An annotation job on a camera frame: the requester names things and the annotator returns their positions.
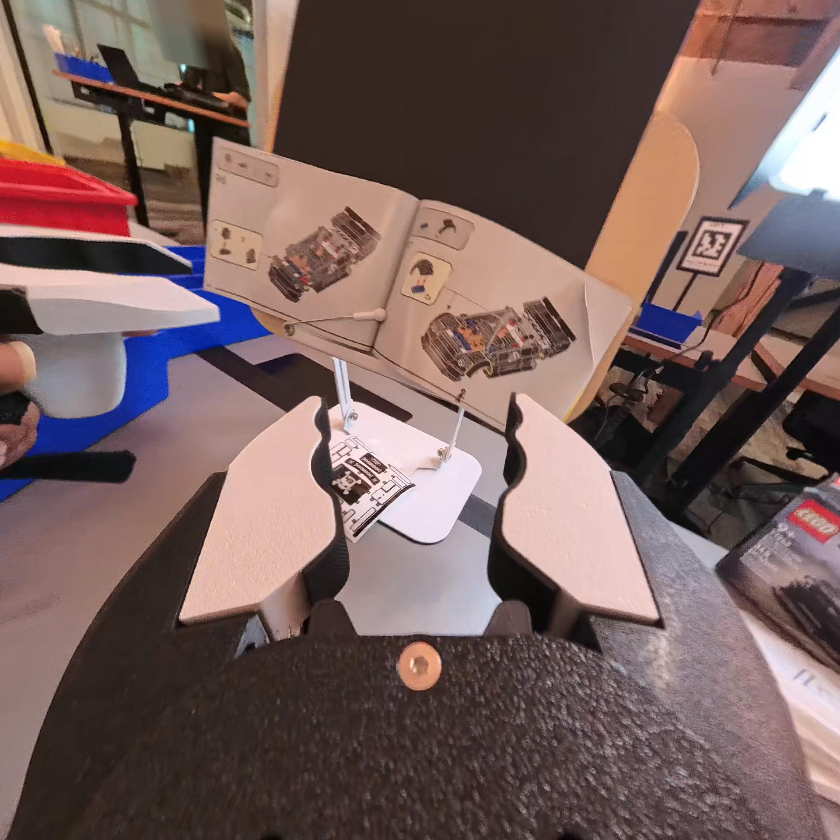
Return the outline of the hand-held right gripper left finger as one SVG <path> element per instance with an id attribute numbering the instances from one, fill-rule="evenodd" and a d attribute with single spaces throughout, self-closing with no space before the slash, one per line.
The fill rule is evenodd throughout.
<path id="1" fill-rule="evenodd" d="M 342 591 L 350 553 L 325 400 L 311 396 L 231 462 L 179 613 L 184 625 L 257 615 L 273 641 L 300 635 Z"/>

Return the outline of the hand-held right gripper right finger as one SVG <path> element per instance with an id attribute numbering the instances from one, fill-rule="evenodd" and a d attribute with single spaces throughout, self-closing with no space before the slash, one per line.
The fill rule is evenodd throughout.
<path id="1" fill-rule="evenodd" d="M 570 636 L 581 616 L 660 622 L 652 586 L 616 490 L 592 446 L 531 397 L 512 393 L 507 456 L 487 575 L 532 629 Z"/>

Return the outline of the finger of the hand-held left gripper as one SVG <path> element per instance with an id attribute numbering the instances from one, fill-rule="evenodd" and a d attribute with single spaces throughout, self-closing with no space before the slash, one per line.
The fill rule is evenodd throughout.
<path id="1" fill-rule="evenodd" d="M 2 332 L 138 333 L 217 322 L 217 305 L 159 276 L 2 266 Z"/>
<path id="2" fill-rule="evenodd" d="M 40 270 L 85 270 L 121 276 L 193 273 L 192 262 L 142 238 L 78 230 L 1 226 L 3 265 Z"/>

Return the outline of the lego set box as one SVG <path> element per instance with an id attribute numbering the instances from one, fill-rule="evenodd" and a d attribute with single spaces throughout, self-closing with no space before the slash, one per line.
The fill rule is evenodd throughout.
<path id="1" fill-rule="evenodd" d="M 839 670 L 839 476 L 803 491 L 716 566 L 748 611 Z"/>

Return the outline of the person's left hand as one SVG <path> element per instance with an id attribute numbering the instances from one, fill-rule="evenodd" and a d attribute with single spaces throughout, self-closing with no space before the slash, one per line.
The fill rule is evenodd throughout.
<path id="1" fill-rule="evenodd" d="M 1 393 L 14 395 L 33 381 L 37 374 L 35 356 L 24 343 L 3 335 L 1 339 Z M 12 423 L 2 415 L 1 467 L 10 466 L 35 445 L 38 435 L 40 411 L 36 404 L 25 399 L 25 413 Z"/>

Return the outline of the red plastic bin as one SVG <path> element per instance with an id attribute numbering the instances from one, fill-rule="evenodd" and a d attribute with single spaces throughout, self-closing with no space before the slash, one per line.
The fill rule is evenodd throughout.
<path id="1" fill-rule="evenodd" d="M 72 167 L 1 160 L 1 223 L 130 236 L 137 197 Z"/>

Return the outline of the black and white sticker sheet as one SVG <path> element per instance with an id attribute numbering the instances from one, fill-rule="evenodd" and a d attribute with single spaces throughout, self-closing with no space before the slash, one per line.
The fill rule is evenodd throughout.
<path id="1" fill-rule="evenodd" d="M 356 436 L 336 439 L 329 452 L 332 491 L 339 499 L 344 535 L 356 543 L 415 485 Z"/>

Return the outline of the book stand with white base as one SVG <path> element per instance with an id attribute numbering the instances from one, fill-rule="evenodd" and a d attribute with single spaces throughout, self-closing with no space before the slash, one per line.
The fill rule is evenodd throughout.
<path id="1" fill-rule="evenodd" d="M 259 316 L 270 328 L 333 357 L 350 434 L 396 457 L 414 484 L 382 515 L 423 544 L 451 532 L 480 466 L 458 454 L 463 416 L 501 430 L 509 395 L 523 393 L 567 424 L 593 402 L 642 308 L 644 278 L 665 255 L 697 192 L 700 163 L 687 127 L 658 110 L 647 127 L 585 269 L 519 234 L 450 205 L 412 200 L 411 227 L 385 237 L 384 299 L 373 344 L 357 350 L 328 335 L 329 321 Z M 385 433 L 350 405 L 347 364 L 458 410 L 434 455 L 417 434 Z"/>

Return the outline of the wooden standing desk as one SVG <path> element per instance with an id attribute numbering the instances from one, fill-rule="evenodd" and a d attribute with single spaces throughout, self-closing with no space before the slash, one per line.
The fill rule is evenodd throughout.
<path id="1" fill-rule="evenodd" d="M 134 122 L 152 122 L 151 115 L 147 111 L 160 111 L 161 114 L 170 112 L 182 118 L 199 118 L 234 125 L 242 129 L 250 128 L 248 121 L 237 119 L 229 112 L 197 107 L 195 104 L 178 98 L 168 98 L 149 91 L 121 87 L 112 82 L 90 79 L 58 69 L 53 69 L 52 74 L 71 84 L 76 99 L 110 108 L 114 112 L 119 123 L 122 153 L 130 191 L 136 198 L 135 216 L 137 222 L 146 227 L 149 225 L 150 219 L 132 135 Z"/>

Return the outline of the small blue parts bin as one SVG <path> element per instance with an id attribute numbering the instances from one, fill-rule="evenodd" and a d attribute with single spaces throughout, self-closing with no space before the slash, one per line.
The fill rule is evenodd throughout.
<path id="1" fill-rule="evenodd" d="M 682 345 L 702 323 L 703 316 L 699 311 L 695 314 L 685 314 L 646 301 L 633 325 L 633 330 L 664 343 Z"/>
<path id="2" fill-rule="evenodd" d="M 110 70 L 96 60 L 80 58 L 60 52 L 54 53 L 56 68 L 59 72 L 80 77 L 89 81 L 113 84 Z"/>

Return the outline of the black laptop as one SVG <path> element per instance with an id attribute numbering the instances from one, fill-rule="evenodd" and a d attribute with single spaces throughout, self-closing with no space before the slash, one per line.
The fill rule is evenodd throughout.
<path id="1" fill-rule="evenodd" d="M 123 49 L 109 45 L 98 44 L 98 52 L 102 57 L 113 82 L 121 88 L 130 88 L 136 91 L 145 91 L 157 96 L 163 96 L 164 90 L 142 81 L 130 59 Z"/>

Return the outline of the wooden desk with black legs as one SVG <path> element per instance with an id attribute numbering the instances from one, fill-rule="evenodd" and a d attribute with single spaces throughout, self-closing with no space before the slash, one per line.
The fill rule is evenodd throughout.
<path id="1" fill-rule="evenodd" d="M 821 268 L 784 267 L 772 298 L 730 351 L 721 360 L 713 361 L 706 371 L 696 374 L 693 388 L 689 388 L 687 383 L 679 385 L 683 393 L 681 400 L 654 434 L 646 454 L 631 472 L 636 484 L 654 500 L 667 519 L 690 529 L 695 527 L 686 513 L 690 504 L 786 397 L 803 384 L 806 376 L 838 341 L 839 310 L 836 308 L 781 373 L 760 392 L 742 397 L 728 409 L 666 480 L 659 493 L 648 488 L 652 477 L 665 467 L 670 453 L 685 438 L 711 401 L 732 381 L 741 362 L 752 354 L 776 319 L 795 303 L 814 278 L 838 281 L 838 259 Z"/>

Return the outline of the black office chair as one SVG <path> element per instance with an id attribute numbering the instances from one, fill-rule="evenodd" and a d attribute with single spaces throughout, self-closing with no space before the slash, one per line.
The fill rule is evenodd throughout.
<path id="1" fill-rule="evenodd" d="M 793 405 L 781 427 L 801 444 L 813 463 L 833 474 L 839 472 L 838 400 L 806 391 Z"/>

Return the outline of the white paper sheets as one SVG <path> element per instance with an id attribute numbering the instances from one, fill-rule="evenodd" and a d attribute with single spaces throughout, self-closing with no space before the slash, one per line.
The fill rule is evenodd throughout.
<path id="1" fill-rule="evenodd" d="M 839 803 L 839 676 L 740 612 L 791 712 L 815 791 Z"/>

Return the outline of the computer monitor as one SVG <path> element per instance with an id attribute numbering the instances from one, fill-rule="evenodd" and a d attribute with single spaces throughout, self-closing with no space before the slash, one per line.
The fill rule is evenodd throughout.
<path id="1" fill-rule="evenodd" d="M 739 248 L 742 256 L 839 278 L 839 85 L 815 83 L 729 204 L 767 186 L 780 200 Z"/>

